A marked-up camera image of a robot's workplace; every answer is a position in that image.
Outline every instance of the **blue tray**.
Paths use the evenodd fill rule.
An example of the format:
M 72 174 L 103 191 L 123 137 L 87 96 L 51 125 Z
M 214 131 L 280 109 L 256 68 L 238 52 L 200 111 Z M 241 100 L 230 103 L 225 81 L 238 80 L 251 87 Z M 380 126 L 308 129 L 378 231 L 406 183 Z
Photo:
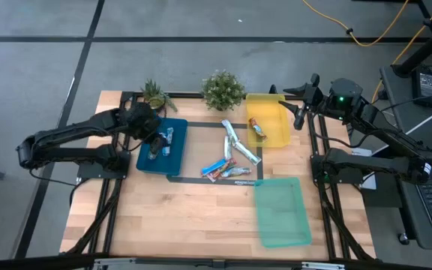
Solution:
M 168 128 L 174 128 L 169 156 L 163 156 L 160 151 L 154 160 L 148 159 L 149 145 L 141 145 L 136 168 L 145 173 L 158 173 L 167 176 L 178 176 L 181 170 L 183 153 L 185 152 L 188 121 L 177 118 L 163 118 L 157 132 L 167 133 Z

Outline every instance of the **black floor stripe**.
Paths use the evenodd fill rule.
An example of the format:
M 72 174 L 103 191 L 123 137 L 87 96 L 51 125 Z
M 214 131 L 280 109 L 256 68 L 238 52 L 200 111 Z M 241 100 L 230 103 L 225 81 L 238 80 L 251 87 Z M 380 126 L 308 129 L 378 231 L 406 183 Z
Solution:
M 73 76 L 73 83 L 71 84 L 66 102 L 64 103 L 61 116 L 59 117 L 57 128 L 65 127 L 68 123 L 69 115 L 71 113 L 71 108 L 74 104 L 74 98 L 76 97 L 77 89 L 80 84 L 81 76 L 86 64 L 86 59 L 88 58 L 89 50 L 91 48 L 91 38 L 94 37 L 96 27 L 98 26 L 99 18 L 101 16 L 101 11 L 103 10 L 104 0 L 99 0 L 96 6 L 96 11 L 94 12 L 93 20 L 88 31 L 88 36 L 86 42 L 82 48 L 81 56 L 79 57 L 78 65 Z M 50 178 L 53 173 L 54 164 L 45 166 L 43 169 L 42 177 Z M 39 214 L 41 212 L 41 207 L 43 205 L 44 197 L 46 196 L 48 188 L 47 181 L 39 181 L 39 185 L 36 191 L 36 197 L 31 205 L 31 210 L 26 221 L 24 230 L 22 231 L 21 240 L 19 242 L 18 248 L 16 250 L 15 259 L 22 259 L 26 257 L 28 253 L 29 245 L 33 233 L 35 231 L 36 223 L 38 222 Z
M 59 37 L 59 36 L 34 36 L 34 37 L 25 37 L 25 36 L 0 36 L 0 42 L 61 42 L 61 43 L 70 43 L 70 42 L 85 42 L 87 41 L 87 37 Z
M 263 173 L 263 148 L 257 147 L 256 148 L 256 156 L 261 158 L 261 161 L 257 165 L 257 172 L 258 172 L 258 179 L 264 179 L 264 173 Z
M 247 124 L 238 124 L 238 123 L 231 123 L 232 128 L 248 128 Z M 196 122 L 196 121 L 190 121 L 187 123 L 188 127 L 194 127 L 194 128 L 224 128 L 223 124 L 220 122 Z
M 186 184 L 207 184 L 207 185 L 249 185 L 253 186 L 255 180 L 231 180 L 231 179 L 219 179 L 216 182 L 211 182 L 207 178 L 197 177 L 181 177 L 181 176 L 166 176 L 169 182 L 172 183 L 186 183 Z
M 362 43 L 375 41 L 376 37 L 360 37 Z M 412 37 L 383 37 L 381 44 L 409 43 Z M 424 43 L 429 37 L 417 37 L 415 43 Z M 95 37 L 93 42 L 270 42 L 270 43 L 330 43 L 354 44 L 351 37 Z
M 362 43 L 375 41 L 376 37 L 360 37 Z M 417 37 L 415 43 L 424 43 L 429 37 Z M 411 37 L 384 37 L 381 44 L 399 44 L 411 41 Z M 71 42 L 97 42 L 97 43 L 145 43 L 145 42 L 175 42 L 175 43 L 321 43 L 321 44 L 354 44 L 351 37 L 59 37 L 59 36 L 0 36 L 0 42 L 46 42 L 46 43 L 71 43 Z

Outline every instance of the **yellow cable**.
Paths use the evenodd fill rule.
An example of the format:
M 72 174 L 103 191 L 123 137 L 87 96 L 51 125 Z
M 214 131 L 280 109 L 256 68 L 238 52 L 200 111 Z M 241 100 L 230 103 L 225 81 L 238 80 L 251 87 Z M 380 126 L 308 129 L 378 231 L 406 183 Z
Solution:
M 307 2 L 306 2 L 306 0 L 302 0 L 312 11 L 314 11 L 314 12 L 316 12 L 317 14 L 319 14 L 320 16 L 322 16 L 322 17 L 325 17 L 326 19 L 328 19 L 328 20 L 331 20 L 331 21 L 333 21 L 333 22 L 335 22 L 335 23 L 337 23 L 337 24 L 339 24 L 340 26 L 343 26 L 343 28 L 344 29 L 346 29 L 346 30 L 350 30 L 350 28 L 349 27 L 347 27 L 346 25 L 344 25 L 344 23 L 342 23 L 340 20 L 337 20 L 337 19 L 335 19 L 335 18 L 331 18 L 330 16 L 328 16 L 328 15 L 325 15 L 325 14 L 323 14 L 323 13 L 321 13 L 321 12 L 319 12 L 318 10 L 316 10 L 314 7 L 312 7 L 310 4 L 308 4 Z M 371 43 L 367 43 L 367 44 L 364 44 L 364 43 L 361 43 L 361 42 L 359 42 L 358 41 L 358 39 L 354 36 L 354 34 L 353 33 L 349 33 L 349 35 L 351 35 L 351 38 L 359 45 L 359 46 L 361 46 L 361 47 L 371 47 L 371 46 L 373 46 L 374 44 L 376 44 L 376 43 L 378 43 L 380 40 L 381 40 L 381 38 L 383 38 L 385 35 L 386 35 L 386 33 L 388 33 L 388 31 L 393 27 L 393 25 L 396 23 L 396 21 L 399 19 L 399 17 L 401 16 L 401 14 L 403 13 L 403 11 L 404 11 L 404 8 L 406 7 L 406 5 L 407 5 L 407 3 L 409 2 L 410 0 L 406 0 L 405 2 L 404 2 L 404 4 L 403 4 L 403 6 L 401 7 L 401 9 L 399 10 L 399 12 L 397 13 L 397 15 L 396 15 L 396 17 L 393 19 L 393 21 L 391 22 L 391 24 L 388 26 L 388 28 L 386 28 L 386 30 L 375 40 L 375 41 L 373 41 L 373 42 L 371 42 Z
M 410 48 L 410 46 L 413 44 L 414 40 L 425 30 L 426 25 L 423 25 L 421 29 L 412 37 L 412 39 L 409 41 L 409 43 L 404 47 L 403 51 L 396 57 L 396 59 L 393 61 L 392 65 L 396 64 L 396 62 L 403 56 L 403 54 Z M 376 90 L 374 91 L 373 98 L 371 99 L 371 103 L 373 103 L 376 100 L 376 96 L 378 94 L 378 91 L 380 90 L 381 84 L 383 83 L 382 80 L 379 80 L 378 86 L 376 87 Z

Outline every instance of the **candy bar wrapper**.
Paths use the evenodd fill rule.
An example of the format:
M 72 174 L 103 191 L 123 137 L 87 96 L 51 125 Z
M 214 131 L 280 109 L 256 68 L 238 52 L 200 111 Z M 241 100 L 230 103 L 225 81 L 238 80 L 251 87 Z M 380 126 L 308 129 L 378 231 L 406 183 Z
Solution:
M 225 136 L 224 137 L 224 159 L 226 159 L 228 161 L 232 157 L 233 157 L 233 155 L 231 154 L 230 137 L 229 136 Z
M 231 158 L 221 168 L 216 169 L 213 172 L 210 172 L 207 175 L 207 177 L 211 181 L 213 181 L 213 180 L 216 181 L 221 176 L 221 173 L 223 173 L 224 171 L 228 170 L 230 167 L 234 167 L 235 165 L 236 165 L 236 160 L 234 158 Z
M 221 124 L 223 124 L 223 126 L 226 128 L 226 132 L 228 133 L 231 142 L 232 143 L 238 142 L 239 141 L 238 135 L 236 135 L 236 132 L 234 131 L 230 121 L 228 119 L 224 119 L 223 121 L 221 121 Z
M 158 153 L 157 154 L 153 154 L 151 152 L 148 153 L 148 159 L 149 160 L 154 160 L 154 159 L 156 159 L 157 156 L 158 156 Z
M 206 168 L 201 169 L 201 176 L 206 176 L 210 172 L 221 168 L 224 164 L 226 164 L 226 160 L 223 158 L 216 163 L 213 163 L 211 166 L 207 166 Z
M 231 169 L 225 170 L 223 173 L 221 173 L 221 176 L 223 176 L 224 178 L 228 178 L 228 177 L 241 176 L 250 173 L 251 173 L 250 168 L 233 167 Z
M 168 146 L 163 147 L 163 156 L 167 157 L 170 155 L 171 141 L 173 141 L 173 132 L 174 128 L 168 127 L 168 135 L 166 136 L 166 141 L 168 142 Z
M 256 131 L 256 134 L 258 134 L 259 137 L 261 137 L 261 140 L 263 142 L 268 140 L 268 137 L 263 133 L 263 130 L 261 129 L 261 127 L 256 123 L 256 119 L 253 117 L 251 119 L 249 119 L 249 123 L 251 125 L 251 127 L 254 129 L 254 131 Z
M 238 149 L 251 163 L 256 166 L 260 161 L 261 157 L 258 157 L 251 153 L 241 142 L 236 142 L 233 146 Z

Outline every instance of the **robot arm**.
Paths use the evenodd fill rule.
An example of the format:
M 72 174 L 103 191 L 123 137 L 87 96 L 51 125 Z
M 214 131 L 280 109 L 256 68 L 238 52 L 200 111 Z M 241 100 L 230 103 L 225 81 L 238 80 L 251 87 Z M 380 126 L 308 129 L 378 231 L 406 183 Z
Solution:
M 155 132 L 161 119 L 146 103 L 137 103 L 131 109 L 110 109 L 93 115 L 89 120 L 67 127 L 44 130 L 28 136 L 17 148 L 19 165 L 33 170 L 51 162 L 72 161 L 77 164 L 98 163 L 105 170 L 119 170 L 126 166 L 114 145 L 98 148 L 59 148 L 63 143 L 89 136 L 109 136 L 123 133 L 135 140 L 151 144 L 151 152 L 158 153 L 166 140 Z
M 303 107 L 299 108 L 280 101 L 295 114 L 294 128 L 296 130 L 301 130 L 307 112 L 314 115 L 321 114 L 341 120 L 344 125 L 351 124 L 355 130 L 362 132 L 365 136 L 374 135 L 387 143 L 388 147 L 398 154 L 398 157 L 392 159 L 362 157 L 330 148 L 325 156 L 313 157 L 311 162 L 319 164 L 316 166 L 318 170 L 326 172 L 332 182 L 353 184 L 360 183 L 362 176 L 371 172 L 391 173 L 401 180 L 412 183 L 428 180 L 431 165 L 427 163 L 421 152 L 430 151 L 430 149 L 424 147 L 422 142 L 415 141 L 389 124 L 383 113 L 361 96 L 361 86 L 348 79 L 336 79 L 332 83 L 329 95 L 325 96 L 318 88 L 319 81 L 319 76 L 314 74 L 311 84 L 306 83 L 299 88 L 284 90 L 289 94 L 299 96 L 304 102 Z

